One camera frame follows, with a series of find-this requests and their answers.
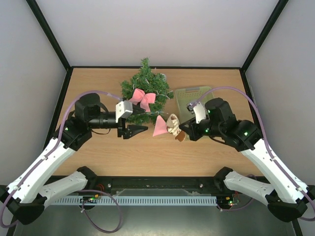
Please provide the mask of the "pink paper ornament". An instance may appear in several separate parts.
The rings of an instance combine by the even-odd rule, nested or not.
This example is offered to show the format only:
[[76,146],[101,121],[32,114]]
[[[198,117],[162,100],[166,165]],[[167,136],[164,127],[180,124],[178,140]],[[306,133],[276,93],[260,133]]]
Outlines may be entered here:
[[133,92],[132,98],[129,100],[132,104],[140,104],[140,107],[150,112],[150,104],[154,104],[156,100],[155,93],[145,93],[143,90],[136,88]]

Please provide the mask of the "wooden ornament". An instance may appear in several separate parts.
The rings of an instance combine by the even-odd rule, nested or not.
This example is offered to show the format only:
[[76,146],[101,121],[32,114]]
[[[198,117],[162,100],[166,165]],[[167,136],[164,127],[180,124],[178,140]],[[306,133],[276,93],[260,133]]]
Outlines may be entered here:
[[167,131],[171,133],[175,140],[182,142],[186,139],[186,134],[179,128],[180,122],[175,114],[171,114],[166,122]]

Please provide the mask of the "pink triangular paper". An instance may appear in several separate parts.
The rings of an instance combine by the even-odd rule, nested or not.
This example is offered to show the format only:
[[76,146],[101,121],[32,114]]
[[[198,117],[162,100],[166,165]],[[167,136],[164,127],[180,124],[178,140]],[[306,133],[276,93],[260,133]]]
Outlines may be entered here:
[[161,115],[157,116],[153,137],[168,133],[167,125]]

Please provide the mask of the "small green christmas tree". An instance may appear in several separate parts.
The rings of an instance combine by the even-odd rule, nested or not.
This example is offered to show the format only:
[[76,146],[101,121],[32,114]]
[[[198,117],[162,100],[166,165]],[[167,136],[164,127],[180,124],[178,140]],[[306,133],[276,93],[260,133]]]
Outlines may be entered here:
[[150,67],[148,58],[141,59],[141,66],[129,80],[121,82],[123,98],[144,109],[139,115],[132,115],[127,120],[131,124],[154,124],[158,116],[165,117],[164,107],[174,98],[174,93],[167,83],[166,76]]

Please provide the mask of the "silver bell ornament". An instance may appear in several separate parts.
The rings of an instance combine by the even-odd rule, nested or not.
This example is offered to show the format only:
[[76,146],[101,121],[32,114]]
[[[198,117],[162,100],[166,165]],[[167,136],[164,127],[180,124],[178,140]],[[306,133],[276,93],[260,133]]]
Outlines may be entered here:
[[167,80],[167,76],[166,76],[165,74],[162,74],[162,73],[161,73],[161,76],[162,76],[162,79],[163,79],[164,81]]

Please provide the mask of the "clear led string lights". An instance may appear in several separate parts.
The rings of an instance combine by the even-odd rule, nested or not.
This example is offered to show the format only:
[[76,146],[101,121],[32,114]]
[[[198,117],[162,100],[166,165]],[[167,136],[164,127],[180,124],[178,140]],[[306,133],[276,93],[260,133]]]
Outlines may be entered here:
[[131,78],[130,83],[132,88],[131,98],[135,89],[141,89],[145,93],[156,94],[155,103],[149,105],[151,111],[147,113],[162,112],[166,102],[174,97],[167,80],[164,81],[162,79],[161,73],[152,72],[150,67],[141,67],[139,72]]

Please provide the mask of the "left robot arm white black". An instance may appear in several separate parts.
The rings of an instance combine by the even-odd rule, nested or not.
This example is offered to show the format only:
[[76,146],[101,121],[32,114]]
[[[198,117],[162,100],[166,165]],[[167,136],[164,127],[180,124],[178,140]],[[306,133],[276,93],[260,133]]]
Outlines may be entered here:
[[72,101],[40,156],[15,181],[0,187],[1,212],[7,208],[18,223],[28,225],[56,200],[73,192],[91,192],[96,186],[97,175],[86,166],[55,182],[46,182],[92,137],[93,129],[116,129],[118,137],[123,139],[148,129],[141,125],[126,125],[129,116],[146,112],[140,102],[118,98],[115,111],[110,112],[100,101],[101,93],[87,91]]

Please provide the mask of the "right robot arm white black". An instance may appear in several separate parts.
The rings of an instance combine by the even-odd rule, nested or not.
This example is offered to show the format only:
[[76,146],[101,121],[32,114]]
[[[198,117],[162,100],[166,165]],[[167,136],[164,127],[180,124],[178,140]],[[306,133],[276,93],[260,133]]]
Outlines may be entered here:
[[223,167],[214,176],[219,192],[241,192],[267,206],[279,220],[290,222],[301,218],[307,203],[315,199],[315,187],[297,178],[265,143],[261,130],[249,120],[237,120],[227,101],[214,98],[187,104],[194,117],[180,124],[189,139],[203,136],[236,149],[255,164],[267,183],[245,177],[232,168]]

